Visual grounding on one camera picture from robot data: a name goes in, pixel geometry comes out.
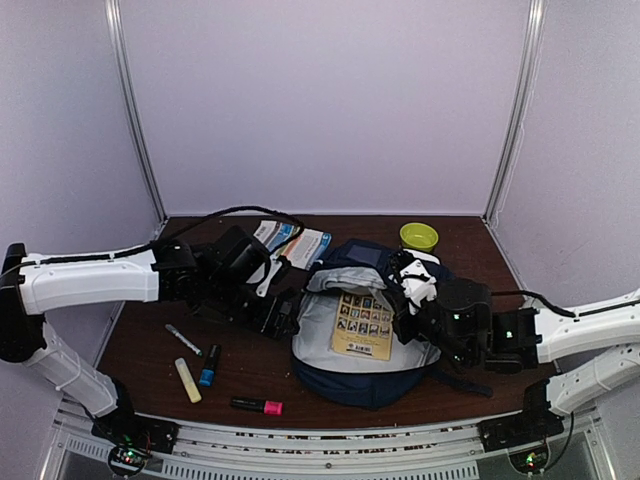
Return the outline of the tan picture booklet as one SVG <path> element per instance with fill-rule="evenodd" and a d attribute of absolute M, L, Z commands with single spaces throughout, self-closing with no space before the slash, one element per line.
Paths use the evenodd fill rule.
<path fill-rule="evenodd" d="M 372 296 L 340 296 L 331 349 L 342 355 L 389 361 L 394 314 Z"/>

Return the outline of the white colourful brochure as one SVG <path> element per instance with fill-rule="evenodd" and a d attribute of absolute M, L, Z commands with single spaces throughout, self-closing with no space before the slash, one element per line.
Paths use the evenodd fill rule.
<path fill-rule="evenodd" d="M 309 270 L 311 265 L 329 247 L 332 235 L 305 228 L 300 236 L 291 240 L 298 228 L 273 220 L 262 220 L 254 236 L 272 253 L 275 259 L 284 256 L 292 267 Z"/>

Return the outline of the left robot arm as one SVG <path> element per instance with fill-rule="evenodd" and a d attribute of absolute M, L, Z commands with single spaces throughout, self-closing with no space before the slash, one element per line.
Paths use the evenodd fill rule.
<path fill-rule="evenodd" d="M 165 238 L 78 256 L 29 254 L 16 243 L 1 270 L 1 358 L 34 368 L 121 443 L 133 444 L 143 436 L 144 424 L 126 388 L 61 340 L 46 312 L 117 301 L 183 301 L 280 339 L 299 330 L 292 292 L 268 291 L 287 267 L 286 258 L 237 226 L 209 244 Z"/>

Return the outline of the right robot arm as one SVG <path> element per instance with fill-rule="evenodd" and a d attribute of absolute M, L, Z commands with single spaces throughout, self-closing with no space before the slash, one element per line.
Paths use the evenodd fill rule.
<path fill-rule="evenodd" d="M 402 278 L 393 297 L 393 329 L 406 344 L 423 339 L 465 368 L 518 374 L 578 353 L 591 361 L 528 388 L 525 410 L 513 419 L 519 440 L 535 440 L 551 424 L 639 375 L 639 294 L 571 308 L 537 295 L 538 307 L 492 310 L 495 292 L 475 281 L 434 282 L 424 275 Z"/>

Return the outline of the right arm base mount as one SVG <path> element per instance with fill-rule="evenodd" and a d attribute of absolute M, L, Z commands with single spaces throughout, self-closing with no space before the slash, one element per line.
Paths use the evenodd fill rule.
<path fill-rule="evenodd" d="M 477 425 L 485 452 L 542 441 L 564 432 L 563 418 L 551 412 L 520 412 Z"/>

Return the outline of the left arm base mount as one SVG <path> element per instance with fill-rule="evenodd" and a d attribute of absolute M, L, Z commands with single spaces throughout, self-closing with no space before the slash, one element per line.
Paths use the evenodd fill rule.
<path fill-rule="evenodd" d="M 91 434 L 121 447 L 133 447 L 143 453 L 171 454 L 179 433 L 174 422 L 144 416 L 135 416 L 132 426 L 126 429 L 109 429 L 94 422 Z"/>

